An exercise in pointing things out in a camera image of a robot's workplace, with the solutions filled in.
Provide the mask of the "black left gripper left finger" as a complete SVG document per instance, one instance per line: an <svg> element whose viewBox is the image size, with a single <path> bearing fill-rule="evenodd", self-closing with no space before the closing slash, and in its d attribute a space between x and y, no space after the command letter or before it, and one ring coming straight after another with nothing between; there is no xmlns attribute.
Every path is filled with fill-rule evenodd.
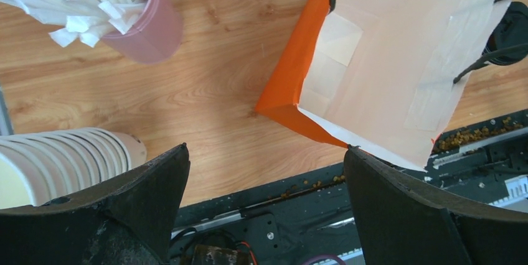
<svg viewBox="0 0 528 265"><path fill-rule="evenodd" d="M180 144L79 192L1 211L2 264L168 264L191 163Z"/></svg>

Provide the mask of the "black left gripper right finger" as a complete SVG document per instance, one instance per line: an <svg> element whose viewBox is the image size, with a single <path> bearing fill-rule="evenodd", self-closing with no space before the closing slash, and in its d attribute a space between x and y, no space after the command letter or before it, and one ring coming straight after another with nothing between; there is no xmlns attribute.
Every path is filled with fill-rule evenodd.
<svg viewBox="0 0 528 265"><path fill-rule="evenodd" d="M344 156L367 264L526 264L527 214L400 172L357 146Z"/></svg>

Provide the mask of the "orange and white paper bag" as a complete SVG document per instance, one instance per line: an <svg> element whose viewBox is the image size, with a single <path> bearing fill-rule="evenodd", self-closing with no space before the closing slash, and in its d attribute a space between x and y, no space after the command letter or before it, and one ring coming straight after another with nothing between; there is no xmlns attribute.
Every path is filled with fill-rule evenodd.
<svg viewBox="0 0 528 265"><path fill-rule="evenodd" d="M510 0L308 0L255 107L422 171Z"/></svg>

